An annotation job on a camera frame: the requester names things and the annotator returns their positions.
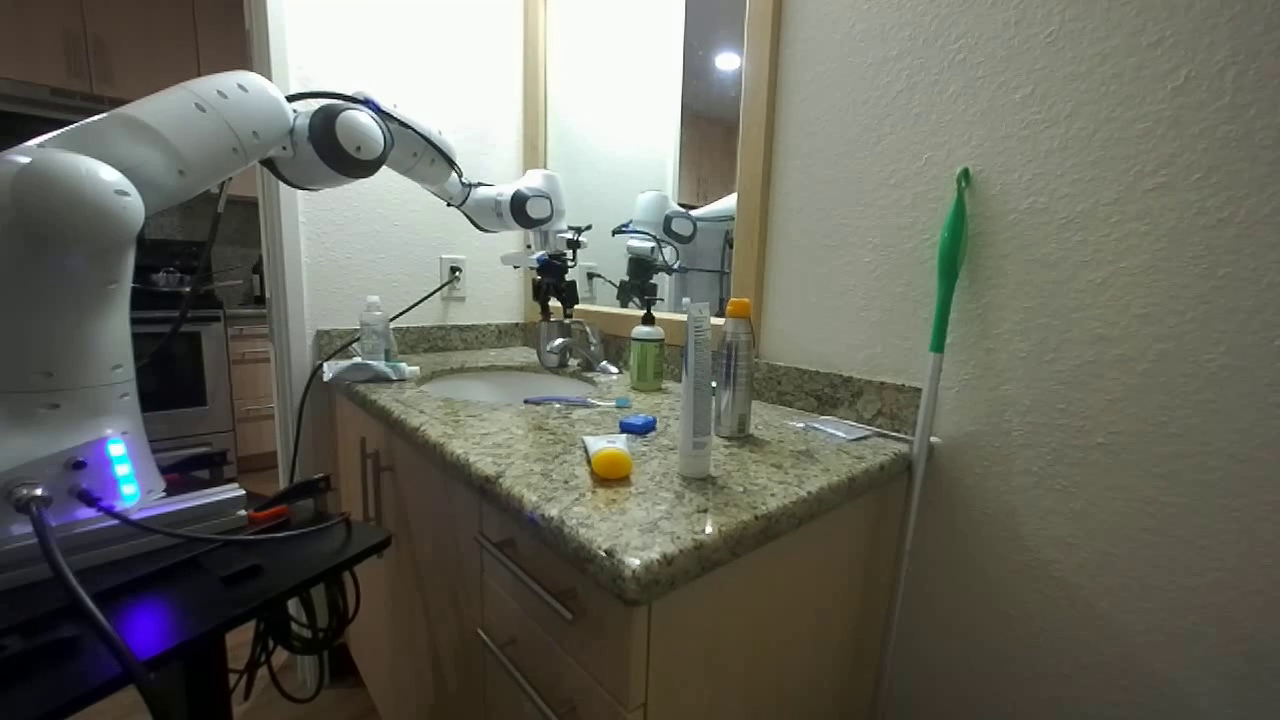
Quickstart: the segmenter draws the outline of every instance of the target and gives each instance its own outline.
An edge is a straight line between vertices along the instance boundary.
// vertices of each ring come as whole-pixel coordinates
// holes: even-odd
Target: bathroom vanity
[[[419,357],[426,376],[532,362]],[[795,433],[716,440],[675,473],[675,391],[623,488],[579,437],[611,406],[476,403],[426,384],[337,395],[339,507],[393,527],[347,634],[381,714],[869,714],[899,561],[910,449]]]

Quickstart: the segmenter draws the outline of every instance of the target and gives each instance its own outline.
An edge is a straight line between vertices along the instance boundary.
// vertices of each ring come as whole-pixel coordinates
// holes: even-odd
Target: white bottle
[[[398,335],[389,329],[381,295],[365,295],[361,360],[374,360],[374,362],[393,362],[398,360]]]
[[[716,347],[716,437],[753,437],[753,301],[729,295]]]
[[[680,475],[711,475],[711,310],[687,305],[684,378],[680,378]]]

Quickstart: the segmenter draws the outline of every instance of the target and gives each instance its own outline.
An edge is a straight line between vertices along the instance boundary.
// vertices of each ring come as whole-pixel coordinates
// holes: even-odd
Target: beige wall
[[[287,92],[370,92],[453,142],[470,179],[524,172],[524,0],[249,0],[257,69]],[[482,235],[419,183],[381,172],[333,190],[261,183],[278,330],[278,395],[298,406],[315,329],[355,329],[365,295],[398,310],[440,282],[440,257],[470,261],[470,301],[426,305],[400,325],[508,325],[524,310],[524,276],[500,257],[521,231]],[[304,473],[322,473],[329,429],[309,403]]]
[[[759,353],[924,378],[886,714],[1280,714],[1280,2],[802,0]]]

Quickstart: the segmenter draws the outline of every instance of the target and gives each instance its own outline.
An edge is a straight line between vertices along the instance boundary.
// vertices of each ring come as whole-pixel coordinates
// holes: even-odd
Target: green object
[[[634,329],[629,378],[634,391],[664,389],[664,329],[654,321],[654,310],[644,310]]]
[[[936,357],[949,353],[949,330],[952,330],[952,295],[959,282],[965,235],[968,235],[968,206],[965,206],[968,183],[972,183],[972,176],[968,176],[968,166],[959,166],[952,211],[949,211],[949,224],[936,239],[936,305],[931,305],[931,330],[928,330],[928,353],[936,353]]]

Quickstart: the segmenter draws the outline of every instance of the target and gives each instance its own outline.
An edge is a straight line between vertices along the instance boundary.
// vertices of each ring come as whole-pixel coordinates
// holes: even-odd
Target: bottle
[[[644,307],[642,325],[634,329],[629,384],[634,391],[664,389],[664,329],[658,325],[654,307]]]
[[[385,317],[381,295],[365,295],[365,317],[361,317],[361,360],[374,362],[398,362],[398,335]]]
[[[680,475],[711,475],[711,310],[687,305],[684,378],[680,378]]]
[[[716,437],[753,437],[753,301],[729,295],[716,357]]]

